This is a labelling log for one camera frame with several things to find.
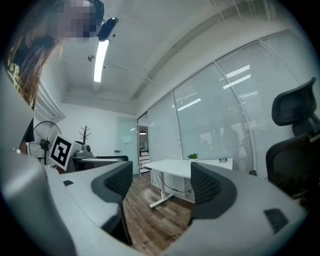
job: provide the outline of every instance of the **glass wall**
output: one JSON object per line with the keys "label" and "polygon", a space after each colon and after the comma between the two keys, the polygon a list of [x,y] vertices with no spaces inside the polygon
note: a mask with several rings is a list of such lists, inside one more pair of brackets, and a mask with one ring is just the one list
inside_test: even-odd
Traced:
{"label": "glass wall", "polygon": [[182,157],[233,158],[233,169],[253,168],[251,140],[241,106],[212,64],[173,90]]}
{"label": "glass wall", "polygon": [[320,116],[317,55],[311,44],[284,31],[213,62],[150,108],[151,161],[186,160],[192,153],[203,160],[233,158],[233,170],[255,169],[266,179],[268,149],[293,137],[291,125],[272,120],[275,97],[316,77]]}

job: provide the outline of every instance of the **doorway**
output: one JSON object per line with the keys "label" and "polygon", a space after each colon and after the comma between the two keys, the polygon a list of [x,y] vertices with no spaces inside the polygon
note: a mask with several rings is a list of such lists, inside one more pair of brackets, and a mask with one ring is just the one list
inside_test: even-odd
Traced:
{"label": "doorway", "polygon": [[138,119],[138,148],[140,175],[150,172],[143,164],[150,163],[148,112]]}

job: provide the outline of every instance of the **desk leg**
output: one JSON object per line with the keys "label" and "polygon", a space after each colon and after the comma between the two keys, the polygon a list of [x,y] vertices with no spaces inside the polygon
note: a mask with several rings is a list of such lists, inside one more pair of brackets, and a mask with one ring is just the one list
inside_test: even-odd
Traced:
{"label": "desk leg", "polygon": [[[158,171],[158,173],[160,174],[161,179],[164,181],[165,180],[164,173],[162,171]],[[161,199],[159,201],[156,201],[156,202],[150,204],[151,208],[154,208],[157,205],[160,205],[161,203],[163,203],[164,201],[168,200],[169,198],[171,198],[174,195],[174,193],[171,193],[171,194],[168,194],[166,196],[166,194],[165,194],[166,187],[165,187],[165,184],[162,182],[161,179],[159,179],[160,189],[161,189]]]}

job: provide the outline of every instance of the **wooden floor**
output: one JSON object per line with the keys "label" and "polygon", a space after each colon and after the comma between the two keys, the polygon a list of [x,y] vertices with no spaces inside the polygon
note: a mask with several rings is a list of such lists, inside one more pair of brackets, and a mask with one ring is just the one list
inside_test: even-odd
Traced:
{"label": "wooden floor", "polygon": [[160,190],[151,185],[150,172],[147,172],[133,179],[123,201],[133,247],[146,255],[158,255],[186,231],[194,206],[172,197],[165,205],[151,210],[149,205],[159,199]]}

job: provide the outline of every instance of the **ceiling light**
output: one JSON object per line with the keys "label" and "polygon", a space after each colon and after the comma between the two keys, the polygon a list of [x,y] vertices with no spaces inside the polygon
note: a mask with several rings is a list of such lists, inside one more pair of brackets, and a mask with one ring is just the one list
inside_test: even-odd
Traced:
{"label": "ceiling light", "polygon": [[177,110],[178,110],[178,111],[183,110],[183,109],[185,109],[185,108],[187,108],[187,107],[189,107],[189,106],[191,106],[191,105],[193,105],[193,104],[196,104],[196,103],[199,102],[199,101],[201,101],[200,98],[198,98],[198,99],[196,99],[196,100],[188,103],[187,105],[184,105],[184,106],[178,108]]}
{"label": "ceiling light", "polygon": [[96,51],[93,80],[98,83],[101,82],[102,68],[104,66],[105,56],[109,43],[109,40],[99,42],[98,50]]}
{"label": "ceiling light", "polygon": [[234,82],[228,83],[227,85],[225,85],[225,86],[223,87],[223,89],[227,89],[227,88],[229,88],[229,87],[231,87],[231,86],[234,86],[234,85],[236,85],[236,84],[239,84],[239,83],[241,83],[241,82],[243,82],[244,80],[247,80],[247,79],[249,79],[249,78],[251,78],[251,74],[248,74],[248,75],[246,75],[246,76],[244,76],[244,77],[242,77],[242,78],[240,78],[240,79],[238,79],[238,80],[235,80]]}

